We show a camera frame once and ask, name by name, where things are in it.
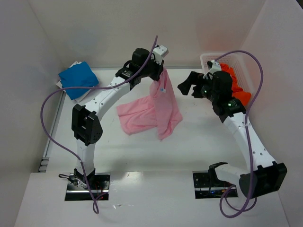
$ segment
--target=white panel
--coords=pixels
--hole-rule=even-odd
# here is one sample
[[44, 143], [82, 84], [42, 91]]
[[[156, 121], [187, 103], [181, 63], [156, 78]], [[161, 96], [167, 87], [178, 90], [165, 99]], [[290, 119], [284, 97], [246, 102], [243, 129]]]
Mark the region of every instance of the white panel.
[[122, 66], [155, 35], [167, 66], [198, 66], [202, 51], [238, 49], [264, 0], [29, 0], [64, 65]]
[[[98, 215], [92, 201], [64, 201], [66, 184], [56, 172], [31, 174], [15, 227], [288, 227], [277, 192], [229, 219], [219, 199], [195, 199], [191, 171], [114, 172]], [[226, 204], [223, 209], [234, 213]]]
[[[295, 0], [268, 0], [242, 49], [261, 61], [264, 84], [250, 119], [270, 154], [288, 169], [279, 191], [292, 227], [303, 223], [303, 10]], [[255, 86], [258, 67], [247, 58]]]
[[[0, 32], [0, 226], [11, 227], [29, 175], [39, 168], [46, 142], [40, 106], [55, 89], [61, 63], [27, 1], [0, 1]], [[48, 126], [57, 102], [46, 106]]]

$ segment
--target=orange cloth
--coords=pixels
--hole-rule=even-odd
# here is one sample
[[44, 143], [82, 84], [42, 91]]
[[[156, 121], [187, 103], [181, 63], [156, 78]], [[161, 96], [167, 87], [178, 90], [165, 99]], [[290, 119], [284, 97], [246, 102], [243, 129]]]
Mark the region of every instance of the orange cloth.
[[243, 105], [247, 105], [250, 101], [251, 93], [245, 92], [241, 87], [238, 86], [237, 78], [231, 67], [223, 63], [220, 63], [220, 66], [222, 71], [228, 72], [232, 77], [232, 96], [239, 99]]

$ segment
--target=wire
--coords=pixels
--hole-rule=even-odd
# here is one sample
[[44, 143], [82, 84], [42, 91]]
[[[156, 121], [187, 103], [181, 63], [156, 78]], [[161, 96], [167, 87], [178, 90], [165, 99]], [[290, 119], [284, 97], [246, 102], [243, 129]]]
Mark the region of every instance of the wire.
[[105, 193], [101, 193], [97, 198], [94, 197], [93, 193], [91, 192], [91, 188], [90, 188], [90, 185], [89, 185], [89, 181], [87, 179], [87, 175], [86, 175], [86, 171], [85, 171], [85, 168], [84, 168], [84, 164], [81, 160], [81, 158], [75, 153], [73, 152], [72, 150], [68, 149], [67, 147], [65, 147], [64, 145], [58, 143], [57, 141], [55, 141], [51, 135], [48, 133], [48, 131], [46, 130], [46, 127], [44, 125], [44, 121], [43, 121], [43, 109], [44, 109], [44, 106], [47, 102], [47, 100], [53, 96], [54, 94], [56, 94], [57, 92], [60, 92], [60, 91], [64, 91], [64, 90], [68, 90], [68, 89], [94, 89], [94, 90], [109, 90], [109, 89], [113, 89], [113, 88], [116, 88], [116, 87], [119, 87], [125, 83], [128, 83], [129, 81], [131, 81], [133, 78], [135, 78], [141, 71], [142, 69], [146, 66], [148, 60], [151, 58], [151, 55], [152, 55], [152, 51], [154, 49], [154, 47], [156, 46], [157, 44], [157, 40], [158, 40], [158, 36], [156, 35], [155, 37], [155, 40], [153, 42], [153, 45], [152, 45], [152, 48], [151, 48], [151, 51], [149, 53], [149, 55], [147, 56], [145, 62], [143, 63], [143, 65], [139, 68], [139, 70], [134, 73], [129, 79], [127, 79], [126, 81], [120, 83], [120, 84], [117, 84], [115, 86], [112, 86], [112, 87], [65, 87], [65, 88], [60, 88], [54, 92], [52, 92], [51, 94], [49, 94], [48, 97], [46, 97], [46, 99], [43, 101], [42, 105], [41, 105], [41, 110], [40, 110], [40, 121], [41, 121], [41, 125], [42, 125], [42, 128], [43, 128], [43, 131], [45, 132], [45, 134], [47, 135], [47, 137], [50, 139], [50, 141], [52, 141], [54, 144], [58, 145], [59, 147], [63, 148], [64, 150], [67, 150], [68, 152], [70, 152], [72, 155], [74, 155], [79, 161], [80, 161], [80, 164], [81, 164], [81, 167], [82, 167], [82, 170], [83, 170], [83, 175], [84, 175], [84, 179], [85, 179], [85, 183], [87, 185], [87, 189], [89, 191], [89, 194], [93, 200], [93, 210], [96, 214], [99, 214], [99, 207], [97, 205], [97, 200], [99, 197], [101, 197], [102, 195], [106, 194]]
[[208, 196], [210, 194], [211, 188], [212, 188], [212, 175], [209, 175], [209, 188], [208, 188], [208, 192], [204, 196]]
[[68, 179], [68, 180], [70, 179], [70, 176], [65, 175], [65, 174], [59, 174], [58, 177], [65, 178], [65, 179]]
[[[259, 95], [259, 92], [262, 88], [262, 85], [263, 85], [263, 78], [264, 78], [264, 75], [263, 75], [263, 69], [262, 69], [262, 66], [260, 64], [260, 62], [258, 61], [258, 59], [251, 53], [247, 52], [247, 51], [242, 51], [242, 50], [236, 50], [236, 51], [230, 51], [230, 52], [227, 52], [225, 54], [223, 54], [222, 56], [218, 57], [215, 59], [215, 61], [219, 60], [220, 58], [222, 57], [225, 57], [226, 55], [229, 55], [231, 53], [244, 53], [244, 54], [247, 54], [249, 55], [250, 57], [253, 58], [253, 60], [255, 60], [255, 62], [257, 63], [259, 69], [260, 69], [260, 84], [259, 84], [259, 87], [257, 89], [257, 92], [255, 94], [255, 96], [253, 97], [251, 103], [249, 104], [248, 108], [247, 108], [247, 111], [246, 111], [246, 114], [245, 114], [245, 118], [244, 118], [244, 123], [245, 125], [247, 124], [247, 121], [248, 121], [248, 115], [249, 115], [249, 112], [250, 112], [250, 109], [252, 107], [252, 105], [254, 104], [256, 98], [258, 97]], [[232, 187], [229, 187], [224, 193], [223, 195], [221, 196], [221, 199], [220, 199], [220, 202], [219, 202], [219, 206], [220, 206], [220, 211], [221, 213], [226, 217], [226, 218], [235, 218], [237, 216], [239, 216], [241, 213], [243, 212], [246, 212], [248, 210], [251, 210], [257, 203], [257, 198], [255, 199], [254, 203], [252, 204], [252, 206], [250, 208], [248, 208], [246, 210], [246, 207], [252, 197], [252, 187], [253, 187], [253, 184], [252, 184], [252, 180], [253, 180], [253, 172], [254, 172], [254, 165], [253, 165], [253, 157], [252, 157], [252, 148], [251, 148], [251, 141], [250, 141], [250, 132], [249, 132], [249, 129], [248, 127], [245, 127], [245, 131], [246, 131], [246, 136], [247, 136], [247, 142], [248, 142], [248, 148], [249, 148], [249, 153], [250, 153], [250, 186], [249, 186], [249, 190], [248, 190], [248, 194], [247, 194], [247, 198], [246, 198], [246, 201], [243, 205], [243, 207], [238, 210], [234, 207], [232, 207], [229, 203], [227, 203], [232, 209], [236, 210], [237, 213], [233, 214], [233, 215], [227, 215], [224, 213], [223, 209], [222, 209], [222, 202], [223, 202], [223, 198], [225, 198], [225, 200], [227, 201], [226, 197], [228, 195], [228, 193], [230, 192], [231, 188]]]

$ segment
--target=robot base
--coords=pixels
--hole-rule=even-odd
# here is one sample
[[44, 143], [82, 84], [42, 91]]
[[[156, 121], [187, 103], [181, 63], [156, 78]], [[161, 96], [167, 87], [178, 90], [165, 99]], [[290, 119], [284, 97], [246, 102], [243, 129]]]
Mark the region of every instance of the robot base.
[[[105, 173], [95, 173], [93, 182], [90, 183], [91, 191], [96, 198], [102, 192], [106, 192], [99, 200], [108, 200], [110, 175]], [[65, 201], [89, 201], [92, 200], [89, 191], [82, 181], [74, 174], [70, 174], [67, 183]]]

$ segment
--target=white wall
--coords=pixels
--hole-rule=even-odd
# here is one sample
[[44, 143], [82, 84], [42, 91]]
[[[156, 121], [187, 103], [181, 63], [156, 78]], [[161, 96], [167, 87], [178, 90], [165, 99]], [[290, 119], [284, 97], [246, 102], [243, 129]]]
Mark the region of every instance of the white wall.
[[[279, 191], [291, 227], [303, 223], [303, 10], [295, 0], [267, 0], [243, 50], [260, 60], [264, 84], [251, 121], [261, 140], [288, 173]], [[253, 82], [256, 64], [247, 59]]]
[[122, 66], [155, 35], [167, 66], [199, 66], [202, 51], [240, 48], [264, 0], [29, 0], [65, 67]]
[[[46, 143], [40, 106], [62, 67], [27, 1], [0, 0], [0, 32], [0, 226], [11, 227]], [[48, 126], [57, 102], [47, 105]]]

